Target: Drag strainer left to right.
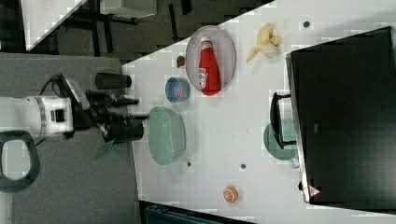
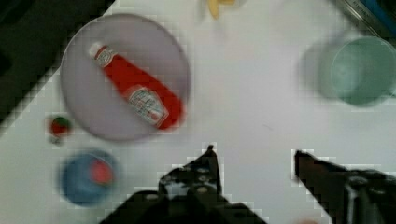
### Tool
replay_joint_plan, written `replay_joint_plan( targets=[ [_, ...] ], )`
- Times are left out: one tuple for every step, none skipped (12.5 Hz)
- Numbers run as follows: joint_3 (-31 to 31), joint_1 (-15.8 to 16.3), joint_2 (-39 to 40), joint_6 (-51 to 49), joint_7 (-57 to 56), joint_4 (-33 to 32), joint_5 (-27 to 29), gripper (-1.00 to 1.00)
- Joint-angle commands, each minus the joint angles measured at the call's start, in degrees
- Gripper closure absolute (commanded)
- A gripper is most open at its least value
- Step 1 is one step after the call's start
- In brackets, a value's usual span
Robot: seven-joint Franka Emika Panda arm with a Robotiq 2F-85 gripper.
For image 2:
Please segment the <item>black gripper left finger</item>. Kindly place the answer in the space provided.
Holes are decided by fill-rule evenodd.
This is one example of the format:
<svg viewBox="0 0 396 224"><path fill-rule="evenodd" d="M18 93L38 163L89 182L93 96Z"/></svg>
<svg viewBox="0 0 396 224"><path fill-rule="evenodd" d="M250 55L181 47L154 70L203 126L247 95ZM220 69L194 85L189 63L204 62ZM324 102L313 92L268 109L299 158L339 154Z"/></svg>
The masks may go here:
<svg viewBox="0 0 396 224"><path fill-rule="evenodd" d="M203 155L171 170L159 180L159 192L167 198L184 197L192 187L210 187L222 192L218 157L213 145Z"/></svg>

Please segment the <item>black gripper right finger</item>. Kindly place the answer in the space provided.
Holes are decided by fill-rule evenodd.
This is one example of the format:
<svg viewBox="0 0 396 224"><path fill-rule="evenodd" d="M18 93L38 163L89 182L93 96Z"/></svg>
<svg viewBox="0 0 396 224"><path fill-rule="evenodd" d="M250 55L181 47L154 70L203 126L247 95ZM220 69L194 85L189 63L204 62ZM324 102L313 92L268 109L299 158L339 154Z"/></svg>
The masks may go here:
<svg viewBox="0 0 396 224"><path fill-rule="evenodd" d="M374 169L347 169L297 151L294 173L332 224L395 224L395 177Z"/></svg>

